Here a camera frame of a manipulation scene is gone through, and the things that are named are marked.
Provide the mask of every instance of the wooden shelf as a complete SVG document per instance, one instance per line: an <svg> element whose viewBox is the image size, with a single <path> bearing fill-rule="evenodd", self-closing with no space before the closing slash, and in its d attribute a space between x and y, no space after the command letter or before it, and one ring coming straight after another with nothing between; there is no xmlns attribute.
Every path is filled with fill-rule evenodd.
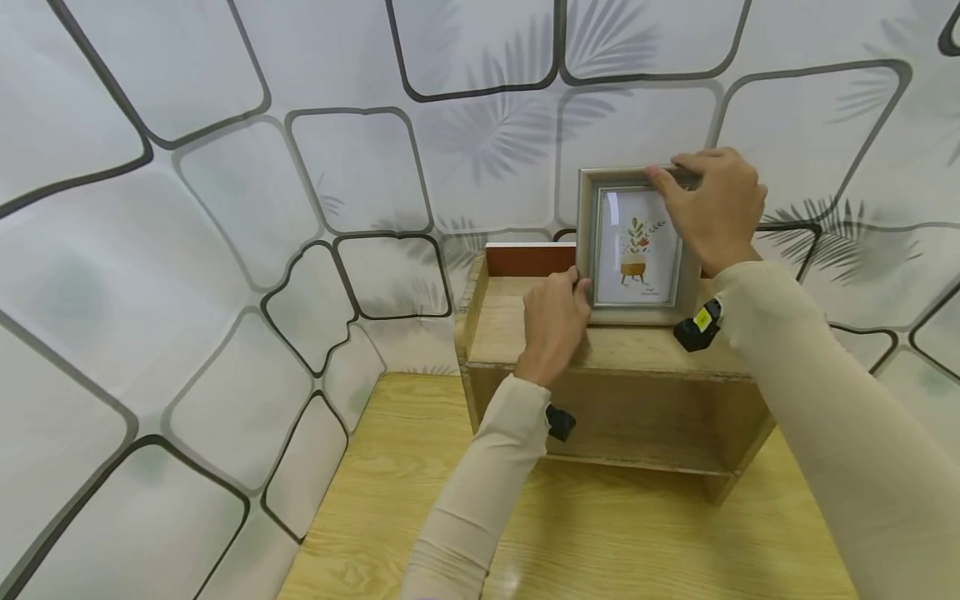
<svg viewBox="0 0 960 600"><path fill-rule="evenodd" d="M569 247L487 248L474 261L457 309L455 345L474 431L524 348L523 296L572 264ZM701 281L702 301L713 295ZM701 475L721 502L773 430L746 367L722 336L687 352L669 327L589 327L551 403L577 420L561 460Z"/></svg>
<svg viewBox="0 0 960 600"><path fill-rule="evenodd" d="M471 364L513 365L523 351L523 295L542 277L491 276L480 299L479 319L468 361ZM702 280L702 305L713 296L712 284ZM727 340L717 338L710 348L687 352L668 327L592 326L587 341L570 368L664 374L695 379L749 381L743 362Z"/></svg>

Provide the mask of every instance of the sleeve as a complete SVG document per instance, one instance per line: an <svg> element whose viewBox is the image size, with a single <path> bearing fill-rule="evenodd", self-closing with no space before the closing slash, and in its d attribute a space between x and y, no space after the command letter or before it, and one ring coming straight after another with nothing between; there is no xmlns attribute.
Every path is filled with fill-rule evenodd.
<svg viewBox="0 0 960 600"><path fill-rule="evenodd" d="M804 473L859 596L960 593L960 470L774 263L714 280L721 326Z"/></svg>
<svg viewBox="0 0 960 600"><path fill-rule="evenodd" d="M480 597L523 483L546 454L550 393L508 375L427 517L407 565L402 600Z"/></svg>

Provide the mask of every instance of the silver picture frame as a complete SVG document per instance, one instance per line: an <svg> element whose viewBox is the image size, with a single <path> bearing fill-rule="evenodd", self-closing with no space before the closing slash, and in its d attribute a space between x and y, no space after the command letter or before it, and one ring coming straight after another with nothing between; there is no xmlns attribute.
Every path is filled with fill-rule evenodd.
<svg viewBox="0 0 960 600"><path fill-rule="evenodd" d="M700 176L674 165L663 165L685 189L696 189ZM580 169L579 223L576 265L581 276L596 281L600 268L601 200L608 192L651 191L653 183L642 167ZM665 302L598 302L597 285L590 287L591 324L674 325L690 317L700 292L700 262L677 236L670 300Z"/></svg>

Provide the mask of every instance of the tabletop surface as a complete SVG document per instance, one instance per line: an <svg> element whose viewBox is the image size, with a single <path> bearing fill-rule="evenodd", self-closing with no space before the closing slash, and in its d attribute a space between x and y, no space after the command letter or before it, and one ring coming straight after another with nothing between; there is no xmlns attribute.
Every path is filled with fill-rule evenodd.
<svg viewBox="0 0 960 600"><path fill-rule="evenodd" d="M410 549L470 440L459 377L388 374L278 598L395 598ZM696 476L542 460L485 599L853 599L775 431L720 508Z"/></svg>

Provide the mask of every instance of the framed illustration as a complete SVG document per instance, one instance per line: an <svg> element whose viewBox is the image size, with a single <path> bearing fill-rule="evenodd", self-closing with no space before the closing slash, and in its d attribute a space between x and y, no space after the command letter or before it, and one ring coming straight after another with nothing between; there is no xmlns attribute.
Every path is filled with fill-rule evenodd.
<svg viewBox="0 0 960 600"><path fill-rule="evenodd" d="M696 189L700 177L664 166ZM593 279L592 324L674 325L691 316L700 263L642 168L581 169L577 269Z"/></svg>

